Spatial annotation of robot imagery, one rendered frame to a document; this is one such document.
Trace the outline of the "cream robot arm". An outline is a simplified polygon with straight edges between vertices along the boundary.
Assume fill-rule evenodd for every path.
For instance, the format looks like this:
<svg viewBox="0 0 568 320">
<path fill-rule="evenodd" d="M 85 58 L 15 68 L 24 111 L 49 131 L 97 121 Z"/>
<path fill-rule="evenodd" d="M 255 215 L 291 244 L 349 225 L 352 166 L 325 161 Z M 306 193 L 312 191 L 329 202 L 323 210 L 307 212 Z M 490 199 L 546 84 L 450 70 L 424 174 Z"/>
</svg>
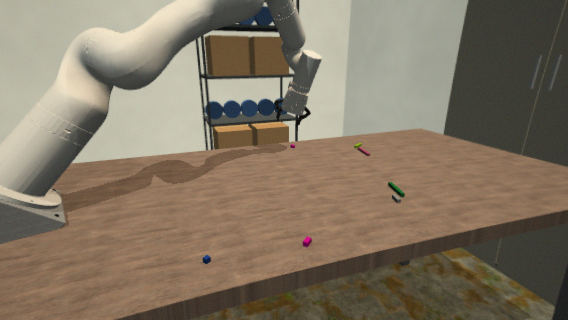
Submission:
<svg viewBox="0 0 568 320">
<path fill-rule="evenodd" d="M 252 18 L 264 2 L 294 71 L 288 88 L 309 93 L 322 57 L 301 50 L 306 36 L 294 0 L 176 0 L 132 31 L 86 30 L 68 47 L 49 90 L 0 144 L 0 199 L 57 208 L 62 200 L 49 187 L 104 123 L 114 86 L 149 85 L 186 45 Z"/>
</svg>

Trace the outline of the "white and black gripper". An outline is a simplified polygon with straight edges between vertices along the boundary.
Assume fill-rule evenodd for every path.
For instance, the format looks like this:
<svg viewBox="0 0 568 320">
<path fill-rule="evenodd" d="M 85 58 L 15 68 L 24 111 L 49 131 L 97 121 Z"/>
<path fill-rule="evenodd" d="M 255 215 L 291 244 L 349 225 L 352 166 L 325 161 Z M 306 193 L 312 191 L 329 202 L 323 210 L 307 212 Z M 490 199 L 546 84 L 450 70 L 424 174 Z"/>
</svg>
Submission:
<svg viewBox="0 0 568 320">
<path fill-rule="evenodd" d="M 286 111 L 298 115 L 299 116 L 297 120 L 298 124 L 296 122 L 296 127 L 297 127 L 298 125 L 300 125 L 302 119 L 306 118 L 311 114 L 311 112 L 306 107 L 308 100 L 308 93 L 307 94 L 302 94 L 302 93 L 298 94 L 298 93 L 299 92 L 293 90 L 292 87 L 289 87 L 284 99 L 275 100 L 274 103 L 278 111 L 276 116 L 277 120 L 279 120 L 281 111 Z M 278 103 L 282 103 L 282 106 L 279 107 Z M 307 113 L 303 115 L 304 110 Z"/>
</svg>

